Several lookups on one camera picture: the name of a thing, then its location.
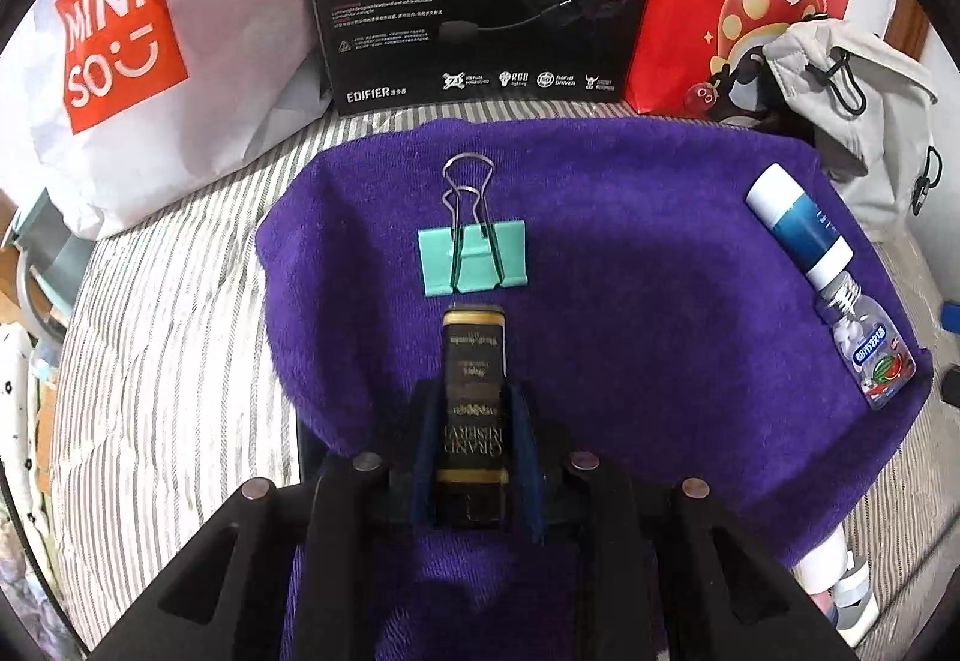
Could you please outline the pink blue round case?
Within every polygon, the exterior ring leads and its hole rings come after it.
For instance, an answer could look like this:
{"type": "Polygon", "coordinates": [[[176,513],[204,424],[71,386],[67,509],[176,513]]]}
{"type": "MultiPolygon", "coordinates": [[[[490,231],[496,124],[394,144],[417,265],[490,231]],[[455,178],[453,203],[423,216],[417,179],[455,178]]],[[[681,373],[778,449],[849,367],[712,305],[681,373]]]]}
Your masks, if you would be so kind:
{"type": "Polygon", "coordinates": [[[848,552],[843,576],[828,590],[828,596],[828,620],[851,648],[857,647],[878,619],[867,558],[848,552]]]}

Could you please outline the clear candy bottle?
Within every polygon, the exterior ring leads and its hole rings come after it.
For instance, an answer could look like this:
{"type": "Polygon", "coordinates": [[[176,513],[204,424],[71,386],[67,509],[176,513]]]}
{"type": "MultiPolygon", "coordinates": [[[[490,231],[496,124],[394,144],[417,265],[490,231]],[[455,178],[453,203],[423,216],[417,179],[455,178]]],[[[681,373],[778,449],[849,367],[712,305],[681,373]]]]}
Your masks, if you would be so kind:
{"type": "Polygon", "coordinates": [[[817,313],[872,411],[880,411],[916,374],[916,360],[887,310],[848,271],[820,292],[817,313]]]}

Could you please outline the white blue tube container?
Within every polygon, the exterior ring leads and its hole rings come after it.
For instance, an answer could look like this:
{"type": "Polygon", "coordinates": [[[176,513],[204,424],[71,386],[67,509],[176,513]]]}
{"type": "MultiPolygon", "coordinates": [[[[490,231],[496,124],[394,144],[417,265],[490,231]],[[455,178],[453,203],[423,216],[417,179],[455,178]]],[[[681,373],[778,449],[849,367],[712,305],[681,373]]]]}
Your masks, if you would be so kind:
{"type": "Polygon", "coordinates": [[[758,175],[748,188],[745,203],[817,292],[827,289],[851,263],[851,245],[779,164],[771,164],[758,175]]]}

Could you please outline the green binder clip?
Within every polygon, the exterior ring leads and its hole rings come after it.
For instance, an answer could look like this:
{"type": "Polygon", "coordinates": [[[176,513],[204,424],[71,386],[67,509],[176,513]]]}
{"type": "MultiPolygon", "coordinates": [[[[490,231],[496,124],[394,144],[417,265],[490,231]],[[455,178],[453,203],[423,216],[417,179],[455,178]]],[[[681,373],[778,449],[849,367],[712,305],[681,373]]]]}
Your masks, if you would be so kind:
{"type": "Polygon", "coordinates": [[[441,169],[446,190],[441,195],[449,212],[448,227],[420,229],[416,234],[423,294],[459,296],[494,289],[523,287],[527,277],[527,226],[523,219],[495,221],[488,190],[496,166],[482,152],[459,152],[441,169]],[[480,184],[459,184],[460,164],[483,167],[480,184]]]}

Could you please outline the striped bed sheet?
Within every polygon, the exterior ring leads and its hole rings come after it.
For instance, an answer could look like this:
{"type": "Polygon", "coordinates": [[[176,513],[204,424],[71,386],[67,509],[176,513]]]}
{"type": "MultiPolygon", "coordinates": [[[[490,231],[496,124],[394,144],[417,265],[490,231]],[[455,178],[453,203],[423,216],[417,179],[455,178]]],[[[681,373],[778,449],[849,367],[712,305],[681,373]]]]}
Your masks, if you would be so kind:
{"type": "MultiPolygon", "coordinates": [[[[295,413],[263,324],[256,229],[320,151],[441,117],[630,117],[625,104],[494,101],[333,110],[255,163],[99,242],[73,308],[52,439],[52,523],[64,604],[94,647],[244,479],[299,474],[295,413]]],[[[958,362],[916,237],[874,245],[924,347],[934,390],[848,518],[880,617],[862,659],[907,658],[958,567],[958,413],[937,380],[958,362]]]]}

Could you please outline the purple towel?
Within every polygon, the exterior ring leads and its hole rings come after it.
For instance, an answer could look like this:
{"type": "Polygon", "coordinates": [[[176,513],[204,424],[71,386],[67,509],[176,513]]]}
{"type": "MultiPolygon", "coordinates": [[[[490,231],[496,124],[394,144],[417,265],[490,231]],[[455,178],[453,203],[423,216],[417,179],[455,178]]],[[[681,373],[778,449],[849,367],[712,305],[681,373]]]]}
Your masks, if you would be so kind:
{"type": "Polygon", "coordinates": [[[793,563],[866,494],[932,383],[872,411],[812,287],[748,209],[788,170],[853,249],[862,290],[907,328],[884,266],[802,141],[662,118],[443,120],[322,152],[257,230],[275,372],[334,452],[400,424],[441,368],[443,299],[416,235],[446,227],[444,164],[494,162],[494,216],[527,229],[506,313],[508,370],[537,413],[651,484],[703,477],[793,563]]]}

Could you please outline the grey Nike backpack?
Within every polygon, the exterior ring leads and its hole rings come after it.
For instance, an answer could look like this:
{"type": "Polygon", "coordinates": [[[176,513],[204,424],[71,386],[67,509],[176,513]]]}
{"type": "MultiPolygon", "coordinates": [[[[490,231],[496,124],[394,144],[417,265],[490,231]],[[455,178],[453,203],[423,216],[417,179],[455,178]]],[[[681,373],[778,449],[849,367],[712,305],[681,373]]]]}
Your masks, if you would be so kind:
{"type": "Polygon", "coordinates": [[[874,242],[896,239],[932,187],[929,71],[856,24],[814,14],[750,34],[708,78],[715,122],[796,138],[874,242]]]}

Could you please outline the white Miniso plastic bag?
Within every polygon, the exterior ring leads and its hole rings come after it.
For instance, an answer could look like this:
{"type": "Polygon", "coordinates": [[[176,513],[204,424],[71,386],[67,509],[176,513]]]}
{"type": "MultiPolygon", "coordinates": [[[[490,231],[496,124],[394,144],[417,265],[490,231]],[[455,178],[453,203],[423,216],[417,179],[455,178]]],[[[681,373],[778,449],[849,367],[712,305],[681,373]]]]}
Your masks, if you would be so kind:
{"type": "Polygon", "coordinates": [[[313,0],[36,0],[2,56],[3,138],[92,241],[251,164],[331,99],[313,0]]]}

